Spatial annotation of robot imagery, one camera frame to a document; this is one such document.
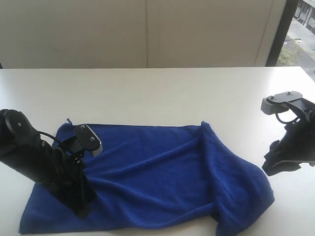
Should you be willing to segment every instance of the building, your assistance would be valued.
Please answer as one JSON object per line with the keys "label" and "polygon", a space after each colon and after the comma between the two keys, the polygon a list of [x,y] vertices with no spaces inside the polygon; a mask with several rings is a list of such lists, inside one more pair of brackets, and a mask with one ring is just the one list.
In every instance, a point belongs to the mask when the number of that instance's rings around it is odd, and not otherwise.
{"label": "building", "polygon": [[315,34],[315,0],[299,0],[294,18]]}

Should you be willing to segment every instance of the microfiber towel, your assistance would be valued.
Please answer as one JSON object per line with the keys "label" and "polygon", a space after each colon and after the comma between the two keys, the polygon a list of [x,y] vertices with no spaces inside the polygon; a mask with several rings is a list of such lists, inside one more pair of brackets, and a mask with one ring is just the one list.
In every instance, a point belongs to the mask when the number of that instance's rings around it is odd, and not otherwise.
{"label": "microfiber towel", "polygon": [[[74,135],[66,123],[57,132]],[[86,153],[84,170],[98,196],[80,219],[35,184],[21,234],[159,229],[211,215],[217,236],[248,228],[274,201],[260,168],[229,151],[210,125],[161,127],[91,124],[103,152]]]}

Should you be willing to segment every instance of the table surface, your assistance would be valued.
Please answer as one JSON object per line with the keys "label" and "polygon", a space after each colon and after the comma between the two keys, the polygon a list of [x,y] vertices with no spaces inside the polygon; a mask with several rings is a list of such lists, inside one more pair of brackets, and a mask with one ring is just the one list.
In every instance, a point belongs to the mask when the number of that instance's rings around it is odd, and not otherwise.
{"label": "table surface", "polygon": [[[284,134],[284,125],[261,112],[261,100],[288,90],[315,102],[315,83],[300,67],[0,70],[0,107],[22,111],[38,130],[55,134],[66,118],[165,126],[205,120],[228,148],[258,166]],[[0,173],[0,235],[19,235],[33,182],[2,163]],[[240,235],[314,235],[315,169],[305,164],[269,180],[276,201]],[[215,230],[216,222],[203,217],[162,230],[64,235],[211,236]]]}

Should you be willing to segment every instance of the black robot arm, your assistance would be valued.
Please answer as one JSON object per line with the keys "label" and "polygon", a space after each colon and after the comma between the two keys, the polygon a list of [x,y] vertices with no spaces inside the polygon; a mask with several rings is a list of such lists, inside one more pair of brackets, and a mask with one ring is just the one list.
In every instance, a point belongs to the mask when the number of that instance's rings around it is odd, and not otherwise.
{"label": "black robot arm", "polygon": [[[301,163],[315,165],[315,104],[304,99],[302,94],[289,91],[262,100],[261,110],[275,114],[285,124],[286,134],[270,145],[262,168],[268,176],[283,171],[300,169]],[[278,113],[292,110],[296,118],[290,122],[280,120]]]}
{"label": "black robot arm", "polygon": [[[79,217],[85,217],[96,193],[89,185],[82,161],[85,151],[93,156],[102,151],[101,141],[86,124],[74,129],[75,136],[61,142],[39,132],[16,110],[0,111],[0,161],[40,183]],[[50,146],[40,134],[57,141]]]}

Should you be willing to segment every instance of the pavement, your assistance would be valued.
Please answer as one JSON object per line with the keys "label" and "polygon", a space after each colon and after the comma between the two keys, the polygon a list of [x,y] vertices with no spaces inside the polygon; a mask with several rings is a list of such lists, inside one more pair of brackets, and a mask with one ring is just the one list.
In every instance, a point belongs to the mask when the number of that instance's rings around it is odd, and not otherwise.
{"label": "pavement", "polygon": [[315,81],[315,35],[295,19],[291,22],[283,46],[290,47],[293,42],[302,49],[295,66],[302,67]]}

